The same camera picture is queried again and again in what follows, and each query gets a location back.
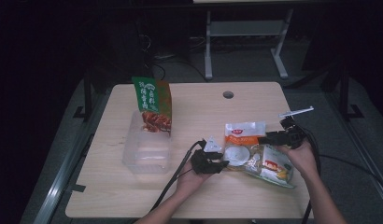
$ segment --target human arm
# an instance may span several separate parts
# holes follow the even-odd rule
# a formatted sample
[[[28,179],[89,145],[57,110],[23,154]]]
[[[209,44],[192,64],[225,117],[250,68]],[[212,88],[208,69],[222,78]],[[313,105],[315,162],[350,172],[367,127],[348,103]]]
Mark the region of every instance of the human arm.
[[[302,145],[296,149],[283,146],[278,146],[277,149],[288,156],[305,180],[317,223],[346,223],[319,177],[310,143],[304,140]]]
[[[177,189],[153,211],[141,217],[136,223],[166,223],[177,209],[197,191],[212,175],[198,175],[192,168],[192,163],[187,161],[177,180]]]

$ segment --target dark background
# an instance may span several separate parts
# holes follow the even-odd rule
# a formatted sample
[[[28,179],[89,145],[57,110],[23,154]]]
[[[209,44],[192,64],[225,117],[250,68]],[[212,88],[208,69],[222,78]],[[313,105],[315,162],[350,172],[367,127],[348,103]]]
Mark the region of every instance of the dark background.
[[[129,83],[133,75],[148,77],[144,63],[155,52],[171,49],[187,58],[189,36],[205,34],[204,11],[105,10],[126,3],[0,1],[0,223],[20,221],[64,110],[85,74],[98,91]],[[229,13],[217,15],[227,18]],[[256,16],[256,11],[231,15]],[[141,51],[140,32],[152,38],[151,52]],[[342,55],[342,66],[383,115],[383,5],[299,7],[288,37],[301,36],[311,39],[305,69],[320,69]]]

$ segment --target hole in table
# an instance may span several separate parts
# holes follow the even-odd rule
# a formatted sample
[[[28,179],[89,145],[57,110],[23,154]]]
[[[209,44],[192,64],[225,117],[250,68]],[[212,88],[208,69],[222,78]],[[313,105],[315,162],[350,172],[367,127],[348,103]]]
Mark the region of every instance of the hole in table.
[[[234,93],[232,91],[225,91],[223,93],[223,97],[226,99],[232,99],[234,97]]]

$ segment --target food package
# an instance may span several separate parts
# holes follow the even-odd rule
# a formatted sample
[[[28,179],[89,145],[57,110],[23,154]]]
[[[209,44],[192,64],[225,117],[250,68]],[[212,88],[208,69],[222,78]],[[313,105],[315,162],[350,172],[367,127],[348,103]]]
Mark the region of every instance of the food package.
[[[255,154],[245,164],[249,175],[264,179],[285,188],[294,188],[289,182],[293,175],[293,165],[288,157],[270,145],[260,145]]]
[[[148,77],[133,77],[143,130],[171,133],[172,100],[169,84]]]
[[[260,145],[258,137],[262,136],[265,136],[263,121],[226,124],[223,159],[229,161],[228,168],[293,188],[289,184],[293,165],[285,154],[274,147]]]

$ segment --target person's left hand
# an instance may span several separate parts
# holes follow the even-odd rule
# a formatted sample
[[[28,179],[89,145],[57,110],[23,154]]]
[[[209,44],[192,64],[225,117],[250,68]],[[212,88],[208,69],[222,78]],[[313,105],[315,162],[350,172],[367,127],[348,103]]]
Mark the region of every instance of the person's left hand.
[[[177,180],[177,189],[175,194],[186,199],[195,191],[197,191],[201,185],[203,185],[203,183],[211,176],[212,174],[196,174],[192,169],[191,161],[187,161],[179,173],[179,179]]]

